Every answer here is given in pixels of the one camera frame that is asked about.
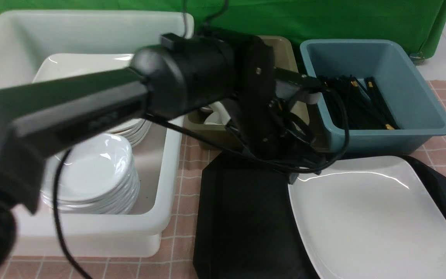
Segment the green cloth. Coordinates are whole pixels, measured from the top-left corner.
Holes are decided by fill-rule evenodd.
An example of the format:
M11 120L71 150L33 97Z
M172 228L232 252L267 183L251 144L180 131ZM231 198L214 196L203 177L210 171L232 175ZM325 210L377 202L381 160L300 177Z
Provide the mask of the green cloth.
M188 0L199 25L223 0ZM181 0L0 0L11 9L138 9L180 11ZM446 0L230 0L214 26L278 35L295 45L307 39L387 39L407 53L431 57L446 21Z

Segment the stack of white plates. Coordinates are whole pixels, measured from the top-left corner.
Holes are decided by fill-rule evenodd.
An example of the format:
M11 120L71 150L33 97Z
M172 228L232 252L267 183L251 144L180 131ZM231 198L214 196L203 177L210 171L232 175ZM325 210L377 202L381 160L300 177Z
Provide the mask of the stack of white plates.
M138 145L149 132L151 122L144 119L132 119L108 130L110 134L117 134L129 140L132 147Z
M50 158L42 199L53 206L53 179L63 153ZM101 134L76 145L60 177L58 208L80 214L127 214L137 201L140 181L132 148L122 136Z

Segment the teal bin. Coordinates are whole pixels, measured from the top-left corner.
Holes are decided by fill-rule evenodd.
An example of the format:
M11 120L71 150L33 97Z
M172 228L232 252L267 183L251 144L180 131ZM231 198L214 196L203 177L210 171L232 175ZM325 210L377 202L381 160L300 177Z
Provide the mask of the teal bin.
M446 135L446 111L397 43L386 40L309 40L300 46L310 76L373 76L399 130L351 130L349 153L411 154L432 136ZM321 97L317 103L331 152L344 130L333 125Z

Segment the white square plate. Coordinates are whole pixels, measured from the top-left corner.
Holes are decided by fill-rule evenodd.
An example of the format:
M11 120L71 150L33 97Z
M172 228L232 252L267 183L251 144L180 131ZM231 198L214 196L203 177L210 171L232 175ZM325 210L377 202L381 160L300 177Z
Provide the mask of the white square plate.
M321 279L446 279L446 220L403 159L338 161L288 187Z
M131 54L58 53L42 63L34 83L122 69L130 64Z

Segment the wire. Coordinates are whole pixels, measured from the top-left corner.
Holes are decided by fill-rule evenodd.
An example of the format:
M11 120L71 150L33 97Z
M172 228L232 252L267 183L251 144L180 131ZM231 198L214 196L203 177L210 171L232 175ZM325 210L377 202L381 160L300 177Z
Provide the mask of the wire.
M184 35L183 38L187 36L189 27L187 26L187 2L188 0L182 0L182 16L184 18Z
M214 14L210 14L204 19L203 26L206 28L209 27L211 25L211 21L214 21L217 17L221 16L228 10L229 5L230 0L225 0L225 2L223 2L223 7L221 7L219 11L215 12Z
M85 279L92 279L92 277L76 262L73 256L70 254L65 239L63 237L62 225L60 222L60 211L58 210L58 188L60 187L60 176L62 174L63 166L69 157L72 149L65 152L61 163L59 164L56 173L55 180L53 183L53 216L55 217L55 227L56 233L58 235L58 242L60 242L60 247L63 254L67 258L68 262L73 266L73 268Z
M340 110L342 112L342 127L345 131L345 141L343 143L343 146L341 148L341 150L335 155L333 156L329 161L325 162L324 164L317 166L315 168L306 168L307 166L301 166L300 164L297 163L292 163L292 162L284 162L284 161L267 161L267 160L262 160L256 157L251 157L249 155L243 154L242 152L237 152L235 150L231 150L230 148L226 148L225 146L222 146L218 143L215 143L214 141L211 141L207 138L205 138L204 136L195 133L189 129L186 129L184 127L179 127L175 124L172 124L170 122L167 122L166 120L164 120L163 118L159 118L153 115L144 115L143 118L146 120L149 120L151 122L154 122L158 125L161 125L163 127L166 127L168 129L172 129L174 131L177 131L181 134L186 134L187 136L191 136L195 139L197 139L198 141L201 141L202 143L205 143L207 145L212 145L216 148L218 148L219 150L222 150L228 154L231 154L235 157L241 158L241 159L245 159L245 160L249 160L252 161L254 163L259 164L260 166L263 167L267 167L267 168L272 168L272 169L276 169L279 171L283 171L283 172L290 172L290 173L317 173L320 172L322 170L324 170L325 168L331 166L333 163L335 163L335 161L337 161L338 159L340 159L345 152L347 151L347 147L348 144L350 142L350 134L349 134L349 128L348 128L348 118L347 118L347 110L345 109L345 106L340 98L340 95L338 95L338 93L336 93L336 91L333 91L329 88L326 89L327 93L332 93L336 99L336 101L338 101L338 105L340 106Z

